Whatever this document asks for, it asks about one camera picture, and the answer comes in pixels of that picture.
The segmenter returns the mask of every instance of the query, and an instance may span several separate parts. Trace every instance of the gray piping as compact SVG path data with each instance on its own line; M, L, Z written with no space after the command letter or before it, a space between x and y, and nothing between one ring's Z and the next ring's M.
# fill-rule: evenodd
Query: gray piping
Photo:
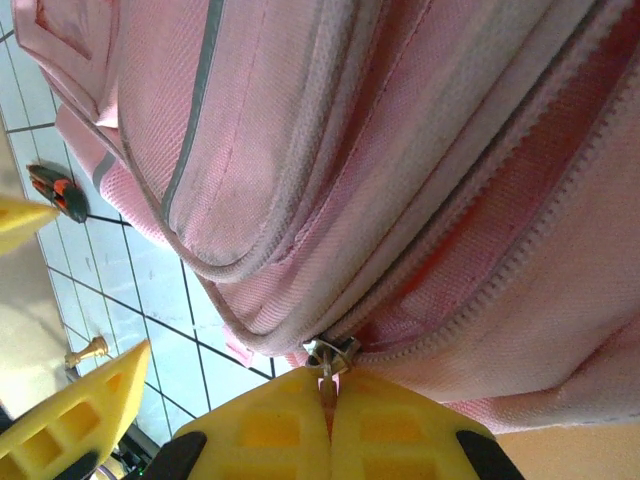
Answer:
M107 174L109 169L113 167L115 162L116 156L107 150L107 153L104 154L104 158L100 160L100 163L93 171L91 181L93 182L93 186L96 187L96 190L98 190L98 193L100 193L100 183L102 182L102 178Z
M200 58L198 60L198 68L196 70L196 78L193 86L193 95L191 96L191 112L189 113L189 122L187 123L187 131L182 141L180 156L178 162L171 175L171 180L167 186L167 190L162 197L162 216L164 221L169 225L169 215L171 213L171 204L176 194L182 174L191 154L191 147L195 138L198 122L200 121L200 112L202 110L202 101L207 89L209 80L209 72L211 71L211 63L213 62L213 52L218 37L218 28L220 26L220 18L222 17L222 7L224 0L210 0L207 10L207 21L204 27L204 35L202 37L202 48L200 49Z

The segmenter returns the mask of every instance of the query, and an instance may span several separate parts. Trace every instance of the pink backpack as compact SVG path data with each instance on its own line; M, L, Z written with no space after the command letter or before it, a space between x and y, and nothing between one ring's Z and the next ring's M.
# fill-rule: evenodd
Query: pink backpack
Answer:
M640 417L640 0L14 6L101 194L251 350L356 338L495 432Z

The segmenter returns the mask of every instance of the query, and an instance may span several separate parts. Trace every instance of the tile grout line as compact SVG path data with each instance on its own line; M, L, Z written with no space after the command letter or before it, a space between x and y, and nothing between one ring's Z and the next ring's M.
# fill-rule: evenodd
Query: tile grout line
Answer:
M20 84L18 84L18 78L17 78L17 77L16 77L16 84L18 85L18 88L20 88ZM25 108L25 112L26 112L27 107L26 107L26 105L24 104L24 101L22 102L22 105L24 106L24 108ZM29 124L29 126L28 126L28 127L12 128L12 129L10 129L10 130L6 130L6 131L5 131L5 133L6 133L7 135L10 135L10 134L12 134L12 133L32 132L32 131L34 131L34 130L42 130L42 129L44 129L44 128L52 128L52 127L55 127L55 126L56 126L55 122L40 123L40 124L38 124L38 125L31 125L31 124Z
M169 403L172 403L174 406L176 406L177 408L179 408L180 410L182 410L184 413L186 413L187 415L189 415L191 418L193 418L194 420L198 417L196 417L193 413L191 413L189 410L187 410L186 408L184 408L182 405L180 405L178 402L176 402L175 400L173 400L171 397L167 396L167 394L162 393L160 390L158 390L156 387L154 387L153 385L151 385L148 382L144 382L146 386L148 386L151 390L155 391L156 393L160 394L161 397L165 398L166 400L169 401ZM171 425L169 425L169 431L171 431L171 435L173 436L173 431L171 429Z
M157 325L160 325L160 326L162 326L162 327L166 328L167 330L171 330L171 331L172 331L173 333L175 333L176 335L180 335L181 337L186 338L187 340L190 340L190 341L192 341L192 342L194 342L194 343L196 343L196 344L200 345L201 347L203 347L203 348L205 348L205 349L209 350L210 352L213 352L213 353L215 353L216 355L221 356L221 357L222 357L222 358L224 358L225 360L229 360L230 362L235 363L236 365L241 366L242 368L246 368L244 365L242 365L242 363L240 363L240 362L239 362L238 360L236 360L235 358L231 357L230 355L228 355L228 354L226 354L226 353L224 353L224 352L221 352L220 350L218 350L218 349L216 349L216 348L214 348L214 347L212 347L212 346L210 346L210 345L207 345L207 344L206 344L206 343L204 343L202 340L195 340L194 338L190 337L189 335L187 335L187 334L186 334L186 333L184 333L184 332L181 332L180 330L176 329L175 327L172 327L171 325L169 325L169 324L167 324L167 323L164 323L164 322L163 322L163 321L161 321L161 320L158 320L158 319L153 318L153 317L151 317L151 316L149 316L149 315L146 315L146 314L144 313L144 311L142 311L142 310L137 310L136 308L132 307L131 305L127 305L126 303L124 303L124 302L122 302L122 301L118 300L117 298L113 298L113 297L111 297L111 296L109 296L109 295L107 295L107 294L105 294L105 293L101 293L101 292L99 292L98 290L96 290L94 287L92 287L92 286L90 286L90 285L87 285L86 283L84 283L84 282L82 282L82 281L80 281L80 280L78 280L78 279L76 279L76 278L74 278L74 277L72 277L72 276L70 276L70 275L67 275L67 274L66 274L66 273L64 273L64 272L59 271L59 270L57 270L57 269L56 269L56 268L54 268L54 267L49 266L49 268L50 268L51 270L53 270L54 272L56 272L56 273L58 273L58 274L62 275L63 277L68 278L69 280L73 281L74 283L77 283L77 284L79 284L79 285L83 286L84 288L87 288L87 289L89 289L89 290L91 290L91 291L93 291L93 292L95 292L95 293L97 293L97 294L99 294L99 295L103 295L103 296L104 296L105 298L107 298L108 300L111 300L112 302L117 303L118 305L120 305L120 306L122 306L122 307L126 308L127 310L130 310L130 311L132 311L132 312L134 312L134 313L137 313L138 315L141 315L141 316L142 316L142 318L143 318L143 319L144 319L144 321L145 321L145 329L146 329L146 331L147 331L147 337L149 337L149 331L148 331L148 328L147 328L147 326L146 326L146 321L147 321L147 320L149 320L149 321L151 321L151 322L153 322L153 323L155 323L155 324L157 324ZM273 380L273 378L272 378L270 375L268 375L268 374L266 374L266 373L264 373L264 372L262 372L262 371L260 371L260 370L258 370L258 369L256 369L256 368L250 367L250 368L247 368L247 370L249 370L249 371L251 371L251 372L253 372L253 373L257 374L257 375L260 375L261 377L266 378L267 380Z
M187 283L187 272L184 269L184 262L180 259L180 268L182 269L182 280L184 281L184 290L187 294L187 305L189 306L189 315L191 315L191 326L193 327L193 336L196 340L196 348L198 350L198 360L200 361L200 371L202 372L202 382L204 384L204 394L207 399L207 407L211 411L211 400L209 399L209 388L207 386L207 376L204 374L204 363L202 362L202 352L200 351L200 341L196 330L196 320L193 316L193 307L191 305L191 295L189 294L189 284Z
M94 220L99 220L101 222L113 223L115 225L124 225L125 227L130 227L131 224L129 222L124 222L121 220L116 220L115 218L101 217L100 215L88 214L87 218L92 218Z
M36 143L36 139L33 136L33 132L31 132L31 141L33 142L33 148L35 149L36 155L38 157L38 164L42 165L42 161L40 159L40 152L38 151L38 144ZM69 262L69 255L67 254L67 248L64 246L64 241L62 240L62 231L60 229L60 223L58 222L57 218L54 220L54 222L56 224L56 229L58 230L58 237L60 237L60 245L62 245L62 251L64 252L64 258L67 261L67 268L69 269L69 273L73 273L72 270L71 270L71 262ZM80 314L82 315L82 323L84 323L84 328L87 330L87 338L91 338L91 335L89 334L89 326L87 325L87 319L86 319L86 316L85 316L85 313L84 313L84 309L82 308L82 303L80 302L80 296L78 295L78 287L76 286L75 282L71 282L71 284L73 285L73 291L76 294L76 300L78 301L78 308L80 309Z
M51 95L51 103L53 104L53 108L55 111L55 103L53 102L53 94L51 94L51 89L49 89L49 94ZM69 172L71 173L71 179L73 183L76 183L75 174L73 172L73 168L71 168L71 159L69 158L69 150L67 149L67 143L62 139L61 141L62 141L62 146L64 147L64 154L67 157L67 167L69 167ZM114 343L114 346L116 347L116 353L120 355L120 346L118 345L118 338L116 337L116 331L113 328L113 322L111 321L111 312L109 311L109 307L107 307L107 300L104 297L104 287L102 286L102 279L100 278L100 271L98 270L98 262L96 262L96 254L93 251L93 244L91 243L91 235L89 235L89 228L87 227L86 222L83 222L82 226L84 227L84 233L87 236L87 242L89 243L89 250L91 251L91 259L93 260L93 268L95 268L96 270L96 278L98 279L98 286L100 287L100 296L102 298L102 303L104 305L104 311L107 314L107 320L109 320L109 328L111 329L111 335L113 336L113 343Z
M131 267L131 275L133 276L133 284L136 287L136 295L138 297L138 304L140 305L140 314L142 315L142 324L144 325L144 331L147 334L147 340L149 341L149 348L151 349L151 360L153 361L153 369L156 371L156 380L158 381L158 387L160 387L160 398L162 398L162 408L164 409L164 417L167 421L167 428L171 433L171 424L169 423L169 413L167 412L167 405L164 402L164 395L162 395L162 383L160 383L160 374L158 373L158 365L156 363L156 356L153 353L153 345L151 343L151 337L149 336L149 326L147 325L147 318L144 314L144 308L142 307L142 298L140 298L140 288L138 287L138 279L136 278L136 270L133 268L133 260L131 259L131 250L129 248L129 240L127 240L127 233L124 230L124 225L121 225L122 236L124 237L124 245L127 249L127 256L129 257L129 266Z
M86 342L90 342L90 341L91 341L91 340L89 340L89 339L85 338L85 336L84 336L84 335L82 335L79 331L77 331L77 330L76 330L75 328L73 328L72 326L67 325L67 324L66 324L66 323L64 323L64 322L62 322L62 325L63 325L65 328L69 329L69 331L71 331L71 332L75 333L76 335L78 335L80 338L82 338L82 339L83 339L83 340L85 340Z

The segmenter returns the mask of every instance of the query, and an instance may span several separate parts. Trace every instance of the zipper pull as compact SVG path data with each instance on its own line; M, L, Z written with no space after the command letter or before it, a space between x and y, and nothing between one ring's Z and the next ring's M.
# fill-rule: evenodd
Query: zipper pull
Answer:
M360 350L360 346L360 342L353 337L339 347L319 338L304 344L305 350L309 353L305 367L320 379L320 402L324 409L329 435L333 425L333 412L338 401L338 385L333 377L351 370L353 357Z

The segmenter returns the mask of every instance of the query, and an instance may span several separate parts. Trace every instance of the small toy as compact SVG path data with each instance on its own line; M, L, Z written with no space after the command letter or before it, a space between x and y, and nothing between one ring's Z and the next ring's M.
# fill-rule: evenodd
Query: small toy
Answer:
M62 213L78 223L87 220L87 200L70 178L42 165L29 165L31 184Z

